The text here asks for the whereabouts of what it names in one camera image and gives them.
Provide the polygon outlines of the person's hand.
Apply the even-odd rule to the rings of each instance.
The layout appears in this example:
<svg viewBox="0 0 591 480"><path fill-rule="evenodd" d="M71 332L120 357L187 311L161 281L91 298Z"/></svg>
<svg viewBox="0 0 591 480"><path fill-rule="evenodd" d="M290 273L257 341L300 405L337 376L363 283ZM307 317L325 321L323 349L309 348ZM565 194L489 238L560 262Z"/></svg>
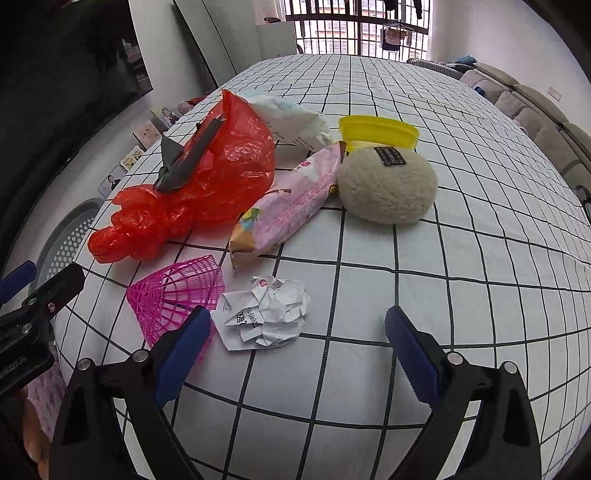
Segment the person's hand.
<svg viewBox="0 0 591 480"><path fill-rule="evenodd" d="M39 477L48 480L50 441L41 428L33 404L28 399L23 402L22 425L25 451L37 465Z"/></svg>

